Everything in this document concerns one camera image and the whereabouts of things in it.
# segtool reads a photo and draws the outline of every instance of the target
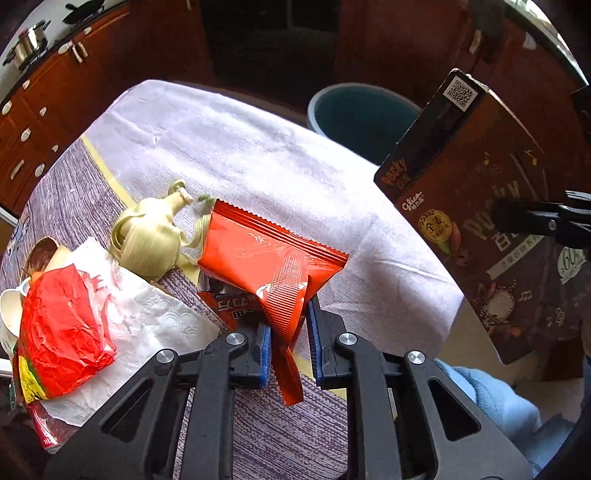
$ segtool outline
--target pocky logo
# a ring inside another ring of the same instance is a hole
[[[410,177],[408,176],[407,170],[407,165],[403,158],[392,161],[381,180],[386,185],[392,187],[396,186],[402,190],[408,183],[410,183]]]
[[[407,198],[402,204],[402,209],[406,211],[416,210],[416,208],[425,201],[422,192],[418,192],[414,197]]]

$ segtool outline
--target orange chip bag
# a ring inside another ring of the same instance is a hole
[[[291,353],[303,306],[348,256],[218,200],[199,260],[204,273],[255,294],[273,329],[272,364],[285,403],[303,400]]]

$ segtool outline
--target table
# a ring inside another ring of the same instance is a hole
[[[0,271],[18,284],[33,245],[51,236],[70,249],[94,236],[108,246],[119,213],[164,196],[183,178],[306,238],[349,253],[320,290],[324,309],[377,347],[438,353],[462,294],[412,227],[373,184],[376,167],[271,113],[196,88],[148,81],[124,93],[58,160],[35,189]],[[176,223],[188,234],[198,214]],[[160,283],[219,323],[178,269]],[[271,378],[238,391],[235,479],[330,479],[346,469],[346,406],[311,379],[306,335],[296,347],[303,403],[286,408]]]

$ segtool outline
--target metal screw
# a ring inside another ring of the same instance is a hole
[[[420,365],[425,361],[425,354],[417,350],[407,353],[407,358],[412,364]]]
[[[238,332],[232,332],[226,337],[226,341],[230,345],[240,345],[244,340],[244,335]]]
[[[172,350],[160,350],[156,354],[156,360],[161,364],[169,364],[173,361],[174,352]]]
[[[354,345],[357,342],[357,337],[352,333],[341,333],[339,335],[339,342],[344,345]]]

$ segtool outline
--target stainless steel pot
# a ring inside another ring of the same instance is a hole
[[[45,30],[50,23],[51,20],[47,22],[42,20],[28,30],[21,32],[17,44],[8,52],[3,65],[13,62],[19,70],[23,70],[32,59],[47,48]]]

